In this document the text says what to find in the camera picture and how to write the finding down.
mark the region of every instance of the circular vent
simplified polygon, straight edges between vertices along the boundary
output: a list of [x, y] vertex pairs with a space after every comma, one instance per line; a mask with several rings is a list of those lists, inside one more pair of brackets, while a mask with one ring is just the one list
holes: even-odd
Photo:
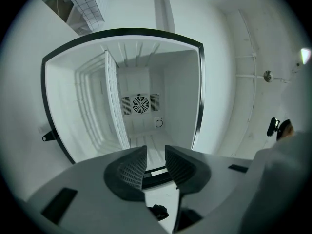
[[148, 110], [150, 103], [147, 98], [138, 96], [133, 100], [132, 107], [136, 112], [142, 114]]

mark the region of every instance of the bright light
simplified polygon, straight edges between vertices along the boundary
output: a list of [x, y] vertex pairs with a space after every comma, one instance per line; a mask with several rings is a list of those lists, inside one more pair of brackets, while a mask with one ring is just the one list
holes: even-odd
[[311, 50], [305, 48], [301, 49], [301, 57], [303, 65], [306, 64], [311, 57]]

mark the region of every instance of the open mini fridge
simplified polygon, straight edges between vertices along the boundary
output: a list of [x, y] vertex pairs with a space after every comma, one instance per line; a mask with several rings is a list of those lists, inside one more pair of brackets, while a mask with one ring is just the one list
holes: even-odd
[[147, 170], [165, 145], [192, 149], [200, 128], [203, 49], [157, 30], [90, 34], [43, 59], [45, 110], [72, 163], [147, 146]]

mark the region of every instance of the black device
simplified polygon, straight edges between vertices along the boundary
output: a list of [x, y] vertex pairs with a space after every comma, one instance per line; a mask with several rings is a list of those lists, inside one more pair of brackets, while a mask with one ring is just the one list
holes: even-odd
[[267, 131], [267, 136], [272, 136], [275, 132], [277, 132], [280, 122], [281, 122], [280, 120], [274, 117], [271, 119], [268, 131]]

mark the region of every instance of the rectangular vent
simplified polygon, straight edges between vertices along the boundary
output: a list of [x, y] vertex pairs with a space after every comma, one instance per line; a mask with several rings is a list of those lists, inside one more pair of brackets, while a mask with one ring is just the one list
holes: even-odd
[[151, 98], [151, 111], [153, 112], [160, 110], [159, 94], [151, 95], [150, 98]]
[[131, 115], [130, 97], [121, 97], [123, 115]]

